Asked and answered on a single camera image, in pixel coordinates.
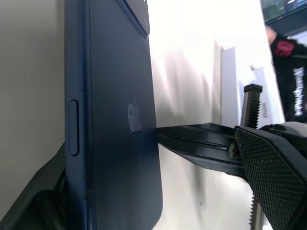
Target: apple logo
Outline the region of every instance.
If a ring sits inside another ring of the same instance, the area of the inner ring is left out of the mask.
[[[137,105],[137,99],[134,98],[133,104],[128,105],[128,121],[132,133],[140,133],[141,120],[140,120],[140,108]]]

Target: blue smartphone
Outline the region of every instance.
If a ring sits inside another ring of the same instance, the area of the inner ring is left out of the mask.
[[[151,230],[162,185],[145,0],[66,0],[67,229]]]

